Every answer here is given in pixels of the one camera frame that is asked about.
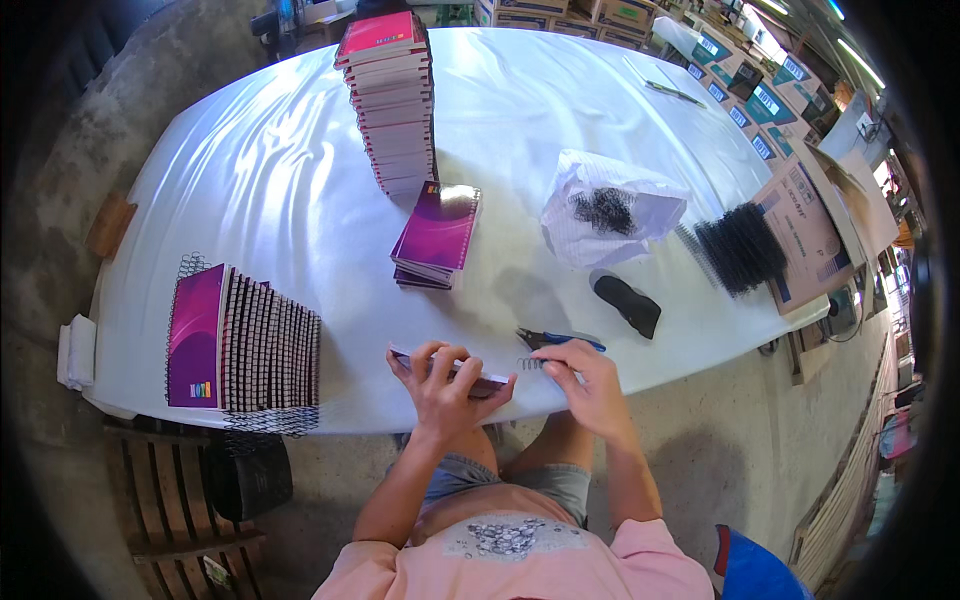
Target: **pliers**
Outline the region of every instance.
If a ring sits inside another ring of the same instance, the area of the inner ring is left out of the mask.
[[[578,338],[573,335],[558,335],[556,333],[547,333],[546,331],[531,331],[530,329],[524,329],[523,327],[516,328],[516,335],[519,336],[531,350],[536,350],[543,348],[544,346],[552,346],[555,344],[562,344],[563,342],[569,342],[570,340],[583,340],[591,346],[597,349],[600,352],[606,352],[607,347],[599,342],[594,342],[593,340],[588,340],[586,338]]]

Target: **denim shorts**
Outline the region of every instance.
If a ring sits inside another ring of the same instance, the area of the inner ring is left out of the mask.
[[[524,470],[504,481],[480,463],[450,452],[433,471],[423,506],[454,493],[498,483],[511,483],[542,493],[570,513],[579,527],[586,529],[590,474],[576,465],[544,465]]]

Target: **white tablecloth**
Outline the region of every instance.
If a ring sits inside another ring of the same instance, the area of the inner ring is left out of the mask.
[[[388,342],[466,345],[509,373],[527,348],[518,325],[592,334],[626,392],[657,386],[811,323],[826,301],[781,317],[767,289],[732,300],[710,287],[675,234],[647,261],[613,270],[663,308],[653,341],[561,266],[540,234],[562,148],[612,156],[693,189],[684,222],[716,218],[770,178],[729,116],[681,68],[597,41],[510,29],[430,33],[436,143],[444,181],[483,189],[462,286],[404,291],[389,254],[411,206],[376,186],[348,91],[323,48],[237,81],[180,114],[129,196],[139,204],[101,273],[96,381],[109,412],[222,426],[215,411],[164,396],[171,298],[180,259],[227,262],[320,311],[323,418],[317,433],[409,430],[416,413],[384,362]],[[643,86],[672,84],[708,108]],[[521,372],[491,420],[562,409],[542,372]]]
[[[658,16],[654,19],[654,26],[651,30],[654,34],[670,42],[685,59],[693,60],[693,48],[697,45],[697,40],[700,39],[700,34],[693,31],[693,28],[678,23],[669,16]]]

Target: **stack of notebooks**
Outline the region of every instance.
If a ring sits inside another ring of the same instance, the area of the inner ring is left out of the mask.
[[[469,185],[428,181],[390,257],[400,286],[451,290],[463,271],[482,193]]]
[[[167,404],[253,413],[319,405],[320,317],[227,265],[177,283]]]
[[[391,197],[437,179],[431,61],[412,12],[354,21],[337,48],[334,68],[344,71],[373,173]]]

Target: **pink t-shirt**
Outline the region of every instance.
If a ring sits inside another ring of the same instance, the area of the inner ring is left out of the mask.
[[[444,498],[410,545],[347,544],[315,599],[713,598],[661,519],[624,521],[608,547],[560,505],[510,484]]]

